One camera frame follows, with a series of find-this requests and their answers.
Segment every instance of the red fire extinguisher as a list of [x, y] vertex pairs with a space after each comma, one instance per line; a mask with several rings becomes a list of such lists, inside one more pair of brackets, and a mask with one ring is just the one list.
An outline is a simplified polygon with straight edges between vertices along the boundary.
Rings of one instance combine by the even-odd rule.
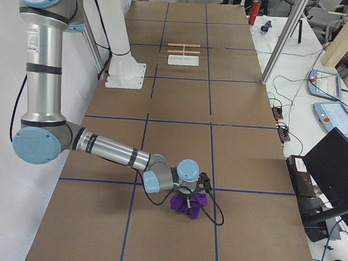
[[253, 4], [252, 4], [252, 9], [250, 12], [250, 18], [249, 18], [249, 25], [253, 26], [255, 23], [255, 19], [257, 14], [259, 13], [260, 10], [260, 6], [261, 6], [261, 1], [259, 0], [254, 0]]

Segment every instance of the purple cloth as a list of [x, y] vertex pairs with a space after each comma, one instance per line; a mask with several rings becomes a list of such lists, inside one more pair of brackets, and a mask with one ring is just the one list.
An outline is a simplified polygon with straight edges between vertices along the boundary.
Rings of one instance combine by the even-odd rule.
[[197, 193], [194, 197], [190, 198], [191, 208], [187, 208], [186, 199], [182, 198], [179, 194], [172, 196], [170, 199], [170, 208], [176, 210], [180, 214], [188, 213], [193, 219], [197, 219], [200, 215], [201, 208], [197, 203], [197, 200], [203, 206], [208, 205], [208, 200], [205, 194]]

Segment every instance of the computer monitor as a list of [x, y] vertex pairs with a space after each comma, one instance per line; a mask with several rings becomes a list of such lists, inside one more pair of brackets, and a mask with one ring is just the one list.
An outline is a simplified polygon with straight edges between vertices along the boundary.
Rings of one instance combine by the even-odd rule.
[[348, 223], [348, 139], [333, 128], [304, 157], [303, 162], [334, 209], [312, 217], [324, 221], [341, 216]]

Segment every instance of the white label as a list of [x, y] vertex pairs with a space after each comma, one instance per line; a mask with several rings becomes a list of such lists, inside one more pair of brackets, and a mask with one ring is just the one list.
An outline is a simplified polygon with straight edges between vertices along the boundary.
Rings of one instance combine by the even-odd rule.
[[28, 27], [27, 28], [27, 52], [40, 52], [40, 29]]
[[296, 164], [297, 171], [307, 172], [307, 168], [306, 168], [305, 164], [303, 163], [302, 159], [295, 158], [295, 164]]

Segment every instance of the blue joint cap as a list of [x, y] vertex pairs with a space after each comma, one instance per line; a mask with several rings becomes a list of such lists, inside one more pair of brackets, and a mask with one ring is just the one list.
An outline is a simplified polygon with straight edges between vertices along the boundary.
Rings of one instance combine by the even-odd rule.
[[68, 33], [82, 33], [85, 31], [85, 24], [71, 24], [65, 31]]
[[34, 8], [47, 8], [57, 4], [60, 0], [21, 0], [23, 4]]
[[159, 192], [159, 182], [152, 170], [144, 172], [144, 187], [147, 193]]
[[179, 177], [185, 182], [195, 182], [200, 176], [200, 167], [192, 159], [182, 160], [177, 167]]
[[48, 130], [38, 127], [19, 130], [12, 145], [18, 157], [32, 164], [50, 162], [61, 151], [59, 140]]

